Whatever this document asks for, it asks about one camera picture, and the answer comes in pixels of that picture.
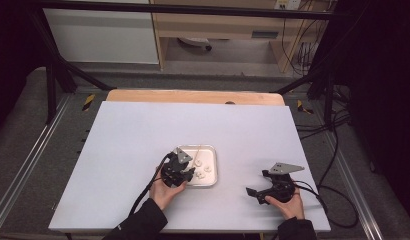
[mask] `white tabletop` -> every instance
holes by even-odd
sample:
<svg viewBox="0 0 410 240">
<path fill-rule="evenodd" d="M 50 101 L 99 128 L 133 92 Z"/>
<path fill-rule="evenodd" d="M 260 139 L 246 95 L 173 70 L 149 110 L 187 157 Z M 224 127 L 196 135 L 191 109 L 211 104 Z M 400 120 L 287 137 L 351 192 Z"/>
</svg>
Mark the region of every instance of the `white tabletop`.
<svg viewBox="0 0 410 240">
<path fill-rule="evenodd" d="M 288 107 L 103 102 L 49 228 L 109 231 L 127 217 L 161 159 L 190 144 L 215 148 L 218 180 L 178 195 L 165 210 L 163 232 L 276 230 L 280 212 L 245 190 L 271 187 L 261 171 L 276 162 L 305 167 L 291 176 L 316 189 Z M 315 230 L 330 231 L 317 199 L 301 195 Z"/>
</svg>

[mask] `black cable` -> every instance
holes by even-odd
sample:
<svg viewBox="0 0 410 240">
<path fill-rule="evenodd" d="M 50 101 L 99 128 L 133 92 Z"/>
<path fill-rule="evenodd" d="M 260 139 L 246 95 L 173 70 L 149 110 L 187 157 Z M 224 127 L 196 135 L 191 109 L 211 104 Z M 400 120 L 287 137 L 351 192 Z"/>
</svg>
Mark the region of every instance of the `black cable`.
<svg viewBox="0 0 410 240">
<path fill-rule="evenodd" d="M 312 137 L 312 136 L 317 135 L 319 133 L 322 133 L 326 130 L 329 130 L 333 127 L 339 127 L 339 126 L 341 126 L 345 123 L 348 123 L 349 121 L 350 121 L 350 116 L 348 114 L 348 115 L 342 116 L 341 120 L 337 120 L 336 122 L 332 122 L 331 124 L 328 124 L 328 125 L 322 125 L 319 128 L 315 128 L 315 129 L 298 129 L 298 132 L 314 132 L 312 134 L 300 137 L 300 140 L 304 140 L 306 138 Z"/>
<path fill-rule="evenodd" d="M 349 37 L 349 35 L 351 34 L 351 32 L 355 29 L 355 27 L 357 26 L 358 22 L 361 20 L 361 18 L 364 15 L 364 12 L 367 10 L 367 8 L 370 6 L 372 0 L 367 0 L 366 5 L 364 6 L 363 10 L 360 12 L 360 15 L 358 16 L 357 20 L 352 24 L 352 26 L 348 29 L 348 31 L 346 31 L 346 33 L 340 38 L 339 41 L 337 41 L 334 46 L 330 49 L 330 51 L 325 54 L 325 56 L 314 65 L 313 69 L 317 69 L 318 67 L 321 67 L 321 65 L 327 61 L 328 57 L 333 55 L 333 52 L 335 52 L 335 50 L 337 50 L 337 48 L 339 48 L 339 46 L 345 41 L 345 39 L 347 39 L 347 37 Z"/>
<path fill-rule="evenodd" d="M 344 110 L 341 110 L 341 111 L 337 112 L 337 113 L 333 116 L 333 122 L 336 122 L 336 117 L 337 117 L 337 115 L 338 115 L 339 113 L 343 112 L 343 111 L 344 111 Z M 339 138 L 338 138 L 337 131 L 336 131 L 336 124 L 335 124 L 335 126 L 333 127 L 333 134 L 335 135 L 335 142 L 336 142 L 336 143 L 335 143 L 335 150 L 334 150 L 334 153 L 333 153 L 332 158 L 330 159 L 329 166 L 326 168 L 326 171 L 324 172 L 324 174 L 323 174 L 323 176 L 321 177 L 320 182 L 318 183 L 317 186 L 322 185 L 324 179 L 326 178 L 326 176 L 327 176 L 327 174 L 328 174 L 330 168 L 332 167 L 332 165 L 333 165 L 333 163 L 335 162 L 335 159 L 336 159 L 337 151 L 338 151 L 338 148 L 339 148 Z"/>
<path fill-rule="evenodd" d="M 320 35 L 321 35 L 321 33 L 322 33 L 322 26 L 323 25 L 325 25 L 325 23 L 326 23 L 326 21 L 320 21 L 320 26 L 318 27 L 317 26 L 317 24 L 315 25 L 316 26 L 316 37 L 315 37 L 315 41 L 314 41 L 314 43 L 312 43 L 312 46 L 311 45 L 309 45 L 309 47 L 308 47 L 308 51 L 307 51 L 307 54 L 305 54 L 304 56 L 303 56 L 303 58 L 307 58 L 308 59 L 308 62 L 310 62 L 310 58 L 311 58 L 311 54 L 312 54 L 312 52 L 314 51 L 314 48 L 317 46 L 317 43 L 318 43 L 318 39 L 320 39 Z"/>
<path fill-rule="evenodd" d="M 351 199 L 350 199 L 348 196 L 346 196 L 345 194 L 339 192 L 338 190 L 336 190 L 336 189 L 334 189 L 334 188 L 331 188 L 331 187 L 328 187 L 328 186 L 325 186 L 325 185 L 318 185 L 317 188 L 318 188 L 318 189 L 325 188 L 325 189 L 327 189 L 327 190 L 330 190 L 330 191 L 333 191 L 333 192 L 339 194 L 340 196 L 342 196 L 343 198 L 345 198 L 346 201 L 349 202 L 349 204 L 352 206 L 352 209 L 354 210 L 355 220 L 354 220 L 354 222 L 351 223 L 351 224 L 347 224 L 347 225 L 340 224 L 340 223 L 334 221 L 333 219 L 327 217 L 327 219 L 329 220 L 329 222 L 333 223 L 334 225 L 336 225 L 336 226 L 338 226 L 338 227 L 342 227 L 342 228 L 353 228 L 353 227 L 355 227 L 355 226 L 358 224 L 359 214 L 358 214 L 357 207 L 355 206 L 355 204 L 351 201 Z"/>
<path fill-rule="evenodd" d="M 285 29 L 286 29 L 286 18 L 283 19 L 282 50 L 283 50 L 284 55 L 285 55 L 286 58 L 287 58 L 287 61 L 289 62 L 290 66 L 292 67 L 293 71 L 294 71 L 295 73 L 297 73 L 298 75 L 301 75 L 301 73 L 298 72 L 298 71 L 300 71 L 300 69 L 295 68 L 295 66 L 293 65 L 293 63 L 292 63 L 292 61 L 290 60 L 289 56 L 287 55 L 286 50 L 284 49 L 284 32 L 285 32 Z"/>
<path fill-rule="evenodd" d="M 340 126 L 342 125 L 345 121 L 349 120 L 350 115 L 344 115 L 341 118 L 339 118 L 336 122 L 332 122 L 328 125 L 318 125 L 318 126 L 307 126 L 307 125 L 295 125 L 297 127 L 307 127 L 307 128 L 311 128 L 311 129 L 301 129 L 301 128 L 297 128 L 298 132 L 317 132 L 317 131 L 325 131 L 327 129 L 329 129 L 330 127 L 333 126 Z"/>
<path fill-rule="evenodd" d="M 357 210 L 355 204 L 354 204 L 354 203 L 352 202 L 352 200 L 351 200 L 348 196 L 346 196 L 345 194 L 341 193 L 340 191 L 338 191 L 338 190 L 336 190 L 336 189 L 334 189 L 334 188 L 331 188 L 331 187 L 328 187 L 328 186 L 325 186 L 325 185 L 322 184 L 323 181 L 324 181 L 324 179 L 326 178 L 326 176 L 327 176 L 329 170 L 331 169 L 331 167 L 332 167 L 332 165 L 333 165 L 333 163 L 334 163 L 334 160 L 336 159 L 337 151 L 338 151 L 338 148 L 339 148 L 339 138 L 338 138 L 338 135 L 337 135 L 336 127 L 340 126 L 340 125 L 343 124 L 345 121 L 349 120 L 349 117 L 350 117 L 349 114 L 346 114 L 346 115 L 343 115 L 343 116 L 341 116 L 341 117 L 338 118 L 338 115 L 339 115 L 340 113 L 344 112 L 344 111 L 347 111 L 347 110 L 346 110 L 346 109 L 342 109 L 342 110 L 338 111 L 338 112 L 333 116 L 333 121 L 332 121 L 332 124 L 331 124 L 331 125 L 333 125 L 333 132 L 334 132 L 335 140 L 336 140 L 335 150 L 334 150 L 333 156 L 332 156 L 332 158 L 331 158 L 331 160 L 330 160 L 330 163 L 329 163 L 328 167 L 326 168 L 326 170 L 325 170 L 323 176 L 321 177 L 319 183 L 317 184 L 317 190 L 320 191 L 320 189 L 327 189 L 327 190 L 333 191 L 334 193 L 340 195 L 340 196 L 343 197 L 346 201 L 348 201 L 348 203 L 352 206 L 353 211 L 354 211 L 354 214 L 355 214 L 355 219 L 354 219 L 354 222 L 353 222 L 352 224 L 346 224 L 346 225 L 345 225 L 345 224 L 340 224 L 340 223 L 334 221 L 333 219 L 331 219 L 331 218 L 329 218 L 329 217 L 327 217 L 327 219 L 329 220 L 330 223 L 332 223 L 333 225 L 336 225 L 336 226 L 338 226 L 338 227 L 342 227 L 342 228 L 353 228 L 353 227 L 355 227 L 355 226 L 358 224 L 358 221 L 359 221 L 359 214 L 358 214 L 358 210 Z M 320 132 L 322 132 L 322 131 L 325 131 L 325 130 L 327 130 L 328 128 L 329 128 L 328 126 L 318 127 L 319 130 L 316 131 L 316 133 L 320 133 Z M 325 205 L 324 200 L 322 199 L 322 197 L 321 197 L 319 194 L 317 194 L 316 192 L 314 192 L 314 190 L 312 189 L 312 187 L 311 187 L 309 184 L 306 184 L 306 185 L 309 187 L 309 189 L 304 188 L 304 187 L 301 187 L 301 186 L 297 186 L 297 185 L 296 185 L 296 186 L 297 186 L 298 188 L 300 188 L 300 189 L 303 189 L 303 190 L 306 190 L 306 191 L 309 191 L 309 192 L 313 193 L 313 194 L 317 197 L 317 199 L 320 201 L 320 203 L 321 203 L 321 205 L 323 206 L 323 208 L 324 208 L 324 210 L 325 210 L 325 213 L 326 213 L 326 215 L 327 215 L 327 214 L 328 214 L 328 208 L 327 208 L 327 206 Z"/>
<path fill-rule="evenodd" d="M 333 2 L 335 0 L 329 0 L 329 6 L 327 7 L 327 9 L 325 10 L 326 12 L 330 11 L 332 9 L 332 6 L 334 5 Z"/>
<path fill-rule="evenodd" d="M 307 45 L 308 45 L 308 52 L 305 53 L 304 57 L 307 57 L 307 60 L 305 61 L 305 63 L 306 63 L 306 66 L 308 67 L 307 71 L 309 71 L 309 67 L 311 65 L 311 60 L 310 60 L 311 54 L 310 53 L 311 53 L 312 49 L 311 49 L 311 44 L 307 44 Z"/>
<path fill-rule="evenodd" d="M 298 65 L 301 65 L 301 57 L 300 56 L 302 56 L 302 49 L 304 48 L 304 43 L 301 43 L 301 47 L 299 48 L 299 51 L 298 51 L 298 56 L 296 57 L 297 58 L 297 61 L 296 61 L 296 63 L 298 64 Z"/>
<path fill-rule="evenodd" d="M 299 6 L 298 10 L 301 10 L 303 7 L 305 7 L 305 5 L 307 5 L 308 2 L 310 2 L 310 4 L 308 5 L 308 7 L 311 6 L 312 1 L 313 1 L 313 0 L 307 0 L 306 2 L 304 2 L 304 4 L 302 4 L 302 6 Z"/>
<path fill-rule="evenodd" d="M 164 165 L 165 159 L 167 159 L 169 157 L 169 155 L 170 155 L 170 153 L 165 155 L 165 157 L 161 160 L 158 167 L 156 168 L 155 174 L 153 175 L 152 179 L 149 181 L 148 185 L 146 185 L 145 189 L 143 189 L 142 193 L 140 193 L 139 197 L 137 197 L 137 199 L 134 202 L 133 207 L 131 208 L 130 213 L 128 214 L 128 216 L 132 215 L 134 213 L 134 211 L 136 211 L 137 206 L 139 205 L 140 201 L 143 199 L 143 197 L 146 195 L 146 193 L 151 188 L 152 184 L 155 181 L 156 175 L 158 175 L 158 172 L 161 170 L 162 165 Z"/>
<path fill-rule="evenodd" d="M 317 20 L 312 21 L 312 22 L 304 29 L 304 31 L 302 32 L 301 36 L 299 37 L 298 42 L 301 41 L 302 37 L 305 35 L 305 33 L 308 31 L 308 29 L 311 27 L 311 25 L 313 25 L 316 21 L 317 21 Z M 304 54 L 304 56 L 301 56 L 301 57 L 299 57 L 299 56 L 300 56 L 300 55 L 299 55 L 299 53 L 298 53 L 298 62 L 299 62 L 299 59 L 304 59 L 304 58 L 305 58 L 305 57 L 304 57 L 305 54 Z"/>
<path fill-rule="evenodd" d="M 319 39 L 319 37 L 317 36 L 317 37 L 315 38 L 315 43 L 318 42 L 318 39 Z M 311 60 L 310 60 L 311 57 L 310 57 L 310 56 L 311 56 L 312 50 L 313 50 L 313 48 L 311 47 L 311 44 L 308 44 L 308 56 L 307 56 L 307 64 L 308 64 L 308 66 L 311 65 Z"/>
<path fill-rule="evenodd" d="M 336 86 L 336 91 L 335 91 L 335 93 L 337 93 L 337 94 L 339 95 L 339 101 L 342 101 L 343 103 L 346 103 L 346 104 L 348 104 L 348 103 L 350 102 L 350 99 L 351 99 L 351 91 L 348 92 L 349 96 L 347 97 L 347 96 L 343 93 L 343 91 L 342 91 L 342 89 L 341 89 L 341 86 L 340 86 L 340 85 L 337 85 L 337 86 Z"/>
</svg>

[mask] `cabinet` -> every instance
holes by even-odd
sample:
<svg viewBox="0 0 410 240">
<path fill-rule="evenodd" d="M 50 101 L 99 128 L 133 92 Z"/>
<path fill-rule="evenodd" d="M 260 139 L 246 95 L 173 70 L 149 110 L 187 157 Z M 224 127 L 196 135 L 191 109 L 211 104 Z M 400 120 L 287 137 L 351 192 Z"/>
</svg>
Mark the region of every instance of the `cabinet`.
<svg viewBox="0 0 410 240">
<path fill-rule="evenodd" d="M 148 3 L 147 0 L 106 2 Z M 149 13 L 61 9 L 44 9 L 44 12 L 58 49 L 67 61 L 158 64 Z"/>
<path fill-rule="evenodd" d="M 218 7 L 274 9 L 275 0 L 150 0 L 152 4 L 198 5 Z M 329 7 L 327 1 L 303 1 L 300 10 L 324 11 Z M 268 39 L 273 53 L 278 61 L 281 72 L 289 68 L 289 59 L 293 58 L 301 42 L 319 41 L 315 27 L 307 28 L 313 21 L 302 19 L 280 19 L 237 16 L 210 16 L 189 14 L 154 13 L 155 40 L 161 68 L 165 67 L 165 53 L 168 38 L 213 38 L 213 39 Z"/>
</svg>

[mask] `sleeve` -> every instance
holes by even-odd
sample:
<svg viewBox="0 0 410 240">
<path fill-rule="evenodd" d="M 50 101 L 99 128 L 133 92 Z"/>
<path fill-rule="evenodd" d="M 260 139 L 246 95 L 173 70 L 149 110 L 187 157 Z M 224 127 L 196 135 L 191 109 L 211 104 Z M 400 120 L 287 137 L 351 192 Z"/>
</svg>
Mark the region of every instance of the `sleeve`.
<svg viewBox="0 0 410 240">
<path fill-rule="evenodd" d="M 154 239 L 167 224 L 167 218 L 149 198 L 142 207 L 109 232 L 103 240 Z"/>
<path fill-rule="evenodd" d="M 288 219 L 278 228 L 280 240 L 317 240 L 310 220 Z"/>
</svg>

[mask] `floor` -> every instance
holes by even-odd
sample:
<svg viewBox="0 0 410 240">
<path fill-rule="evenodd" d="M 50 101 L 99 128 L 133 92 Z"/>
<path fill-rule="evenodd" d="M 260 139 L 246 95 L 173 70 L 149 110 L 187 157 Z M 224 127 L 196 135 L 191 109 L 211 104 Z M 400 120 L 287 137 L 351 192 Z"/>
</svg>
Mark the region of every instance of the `floor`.
<svg viewBox="0 0 410 240">
<path fill-rule="evenodd" d="M 166 68 L 163 70 L 156 66 L 140 65 L 80 66 L 101 81 L 119 88 L 269 92 L 300 77 L 294 71 L 278 71 L 277 61 L 269 51 L 268 42 L 212 40 L 211 44 L 213 49 L 208 52 L 173 39 L 168 50 Z M 65 239 L 61 233 L 48 230 L 48 223 L 77 162 L 79 151 L 83 148 L 84 139 L 88 137 L 88 130 L 100 102 L 106 98 L 106 92 L 77 78 L 80 86 L 77 93 L 59 95 L 67 103 L 65 111 L 60 115 L 59 124 L 46 126 L 47 97 L 44 80 L 41 69 L 28 77 L 23 94 L 0 131 L 0 210 L 3 210 L 0 211 L 0 239 Z M 295 124 L 298 125 L 300 137 L 310 134 L 300 131 L 305 128 L 302 125 L 321 125 L 319 112 L 322 103 L 307 99 L 308 87 L 308 84 L 304 84 L 284 95 L 286 104 L 291 107 Z M 347 89 L 340 88 L 337 91 L 346 92 Z M 95 94 L 95 99 L 89 111 L 81 111 L 91 93 Z M 298 100 L 302 101 L 306 111 L 298 111 Z M 340 111 L 344 107 L 342 102 L 335 103 L 334 110 Z M 42 131 L 51 131 L 52 134 L 45 139 L 44 146 L 33 149 Z M 333 132 L 325 131 L 302 140 L 316 182 L 321 179 L 332 159 L 335 142 L 333 136 Z M 337 162 L 328 172 L 324 184 L 354 197 L 348 187 L 351 180 L 348 176 L 345 177 L 344 166 L 340 164 L 340 159 L 343 159 L 350 168 L 371 215 L 361 215 L 361 221 L 351 228 L 332 224 L 331 232 L 319 233 L 318 237 L 410 239 L 410 220 L 384 177 L 371 172 L 366 152 L 355 134 L 353 123 L 346 122 L 339 126 L 337 136 L 340 147 Z M 34 159 L 31 165 L 26 161 L 27 156 Z M 15 176 L 24 174 L 27 178 L 16 184 Z M 344 198 L 326 189 L 321 190 L 321 195 L 328 204 L 330 219 L 341 225 L 355 221 L 353 208 Z M 379 230 L 380 236 L 370 236 L 366 232 L 369 226 L 366 226 L 365 220 L 369 217 L 376 223 L 374 226 Z M 90 237 L 81 235 L 76 239 Z"/>
</svg>

